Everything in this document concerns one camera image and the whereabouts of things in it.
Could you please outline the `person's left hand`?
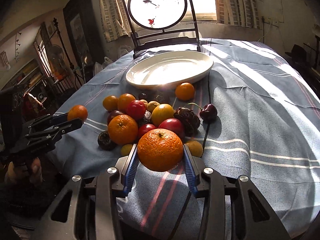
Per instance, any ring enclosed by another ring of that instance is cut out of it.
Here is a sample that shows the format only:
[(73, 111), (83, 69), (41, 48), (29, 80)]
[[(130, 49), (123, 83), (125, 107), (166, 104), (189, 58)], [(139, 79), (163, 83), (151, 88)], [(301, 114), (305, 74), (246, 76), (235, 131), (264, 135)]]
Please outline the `person's left hand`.
[(17, 184), (23, 178), (28, 178), (33, 184), (42, 182), (42, 167), (39, 158), (35, 158), (29, 168), (25, 166), (15, 166), (13, 162), (10, 162), (5, 174), (5, 183)]

